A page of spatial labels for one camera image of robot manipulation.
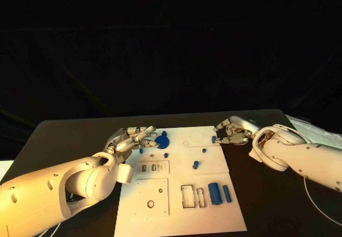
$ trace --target blue object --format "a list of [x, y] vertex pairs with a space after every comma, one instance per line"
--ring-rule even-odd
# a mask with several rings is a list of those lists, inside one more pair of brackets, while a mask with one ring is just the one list
[[221, 193], [220, 193], [220, 185], [218, 185], [218, 183], [211, 183], [211, 184], [208, 184], [208, 188], [210, 188], [210, 194], [211, 194], [213, 205], [220, 205], [220, 204], [223, 204], [223, 199], [221, 199]]
[[198, 164], [200, 164], [200, 162], [195, 161], [195, 162], [194, 162], [194, 166], [192, 166], [194, 169], [198, 169]]
[[227, 202], [231, 202], [230, 191], [228, 191], [227, 185], [224, 185], [224, 192], [226, 192], [226, 196], [227, 196]]
[[169, 146], [171, 141], [165, 131], [162, 132], [162, 136], [156, 137], [155, 142], [159, 143], [159, 149], [165, 149]]

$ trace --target robotic arm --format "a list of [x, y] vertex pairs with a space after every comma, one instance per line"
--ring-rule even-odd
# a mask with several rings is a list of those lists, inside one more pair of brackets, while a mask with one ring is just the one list
[[[0, 187], [0, 236], [35, 236], [104, 200], [116, 182], [129, 184], [133, 166], [122, 164], [132, 149], [158, 147], [146, 137], [156, 128], [122, 128], [103, 152], [28, 173]], [[67, 192], [74, 196], [67, 200]]]
[[275, 124], [259, 127], [254, 121], [231, 116], [215, 128], [227, 130], [228, 137], [217, 143], [244, 145], [253, 139], [250, 156], [270, 168], [296, 173], [327, 187], [342, 190], [342, 150], [322, 144], [306, 143], [296, 130]]

